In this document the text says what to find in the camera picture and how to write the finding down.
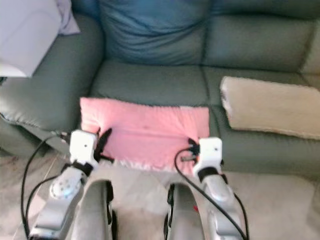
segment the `green leather couch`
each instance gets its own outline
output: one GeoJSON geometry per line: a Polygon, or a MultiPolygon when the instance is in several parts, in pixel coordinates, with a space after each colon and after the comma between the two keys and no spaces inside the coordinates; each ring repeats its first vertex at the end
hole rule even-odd
{"type": "Polygon", "coordinates": [[[320,176],[320,141],[232,130],[219,91],[223,76],[320,89],[320,0],[74,0],[73,10],[81,34],[59,36],[32,78],[0,83],[2,154],[76,129],[90,96],[208,106],[225,170],[320,176]]]}

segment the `couch cushion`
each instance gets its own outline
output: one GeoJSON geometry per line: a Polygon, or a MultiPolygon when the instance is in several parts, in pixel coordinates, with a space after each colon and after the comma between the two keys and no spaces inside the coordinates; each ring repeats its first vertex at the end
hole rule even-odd
{"type": "Polygon", "coordinates": [[[320,175],[320,141],[258,131],[233,130],[220,106],[212,107],[223,142],[226,170],[320,175]]]}
{"type": "Polygon", "coordinates": [[[199,66],[150,66],[105,61],[91,97],[161,106],[201,106],[208,101],[199,66]]]}
{"type": "Polygon", "coordinates": [[[202,67],[209,91],[209,103],[221,105],[220,83],[224,76],[249,78],[277,82],[283,84],[296,84],[307,86],[308,83],[298,73],[243,70],[234,68],[202,67]]]}
{"type": "Polygon", "coordinates": [[[300,19],[320,17],[319,0],[214,0],[215,14],[272,14],[300,19]]]}
{"type": "Polygon", "coordinates": [[[136,64],[199,64],[210,0],[99,0],[110,57],[136,64]]]}
{"type": "Polygon", "coordinates": [[[204,64],[297,72],[315,23],[275,15],[216,15],[210,20],[204,64]]]}
{"type": "Polygon", "coordinates": [[[9,121],[44,130],[73,130],[79,97],[86,96],[104,57],[104,37],[90,17],[75,15],[81,33],[59,36],[32,78],[7,78],[0,113],[9,121]]]}

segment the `wire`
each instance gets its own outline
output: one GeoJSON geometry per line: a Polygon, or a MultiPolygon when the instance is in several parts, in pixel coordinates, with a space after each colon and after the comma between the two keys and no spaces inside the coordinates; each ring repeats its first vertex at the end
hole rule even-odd
{"type": "Polygon", "coordinates": [[[249,224],[248,224],[248,217],[247,217],[247,212],[245,209],[245,206],[243,205],[240,197],[238,197],[237,194],[234,194],[235,199],[238,201],[238,203],[240,204],[241,210],[243,212],[243,217],[244,217],[244,224],[245,224],[245,235],[246,238],[249,239],[249,224]]]}
{"type": "Polygon", "coordinates": [[[46,183],[46,182],[48,182],[48,181],[51,181],[51,180],[55,179],[56,177],[58,177],[58,175],[49,177],[49,178],[47,178],[47,179],[39,182],[39,183],[32,189],[32,191],[31,191],[31,193],[30,193],[30,196],[29,196],[29,198],[28,198],[28,202],[27,202],[27,204],[26,204],[26,208],[25,208],[25,225],[26,225],[26,227],[27,227],[28,229],[29,229],[29,217],[28,217],[28,216],[29,216],[29,209],[30,209],[30,205],[31,205],[31,202],[32,202],[32,200],[33,200],[33,197],[34,197],[35,192],[37,191],[37,189],[38,189],[42,184],[44,184],[44,183],[46,183]]]}
{"type": "Polygon", "coordinates": [[[222,208],[220,207],[210,196],[208,196],[201,188],[199,188],[195,183],[193,183],[186,175],[184,175],[180,169],[178,168],[177,159],[179,154],[184,151],[190,151],[190,148],[184,148],[178,151],[174,157],[174,166],[176,171],[183,177],[193,188],[195,188],[202,196],[204,196],[211,204],[213,204],[238,230],[243,240],[249,240],[249,238],[245,235],[242,229],[238,226],[238,224],[231,218],[231,216],[222,208]]]}
{"type": "Polygon", "coordinates": [[[23,178],[22,178],[22,184],[21,184],[21,195],[20,195],[20,213],[21,213],[21,219],[23,223],[23,228],[24,228],[24,233],[26,238],[29,237],[30,229],[29,226],[27,226],[27,221],[26,221],[26,215],[25,215],[25,207],[24,207],[24,197],[25,197],[25,185],[26,185],[26,178],[27,178],[27,173],[29,170],[29,166],[31,162],[33,161],[34,157],[36,156],[37,152],[40,150],[40,148],[50,139],[57,137],[57,135],[52,135],[39,143],[39,145],[36,147],[30,158],[28,159],[28,162],[25,166],[24,173],[23,173],[23,178]]]}

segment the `tile floor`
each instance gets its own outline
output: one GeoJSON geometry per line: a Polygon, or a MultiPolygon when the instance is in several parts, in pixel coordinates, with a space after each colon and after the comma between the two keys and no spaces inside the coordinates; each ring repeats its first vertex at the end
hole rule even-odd
{"type": "MultiPolygon", "coordinates": [[[[0,240],[24,240],[19,203],[26,159],[0,157],[0,240]]],[[[42,179],[60,172],[67,158],[49,152],[34,160],[27,192],[42,179]]],[[[246,207],[251,240],[319,240],[320,184],[297,176],[227,173],[230,185],[246,207]]],[[[114,187],[119,240],[162,240],[167,212],[167,189],[181,181],[174,173],[145,172],[121,166],[102,166],[90,182],[110,179],[114,187]]],[[[48,184],[38,191],[31,205],[31,223],[45,203],[48,184]]],[[[204,200],[197,193],[199,210],[204,200]]]]}

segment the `couch backrest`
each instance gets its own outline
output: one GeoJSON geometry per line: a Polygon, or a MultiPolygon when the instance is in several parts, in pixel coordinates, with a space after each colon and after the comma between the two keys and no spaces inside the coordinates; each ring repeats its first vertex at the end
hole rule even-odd
{"type": "Polygon", "coordinates": [[[320,72],[320,0],[213,0],[203,64],[320,72]]]}
{"type": "Polygon", "coordinates": [[[210,0],[99,0],[107,55],[122,61],[200,64],[210,0]]]}
{"type": "Polygon", "coordinates": [[[320,74],[320,0],[72,0],[102,22],[107,56],[320,74]]]}
{"type": "Polygon", "coordinates": [[[84,14],[100,21],[98,0],[71,0],[74,12],[84,14]]]}

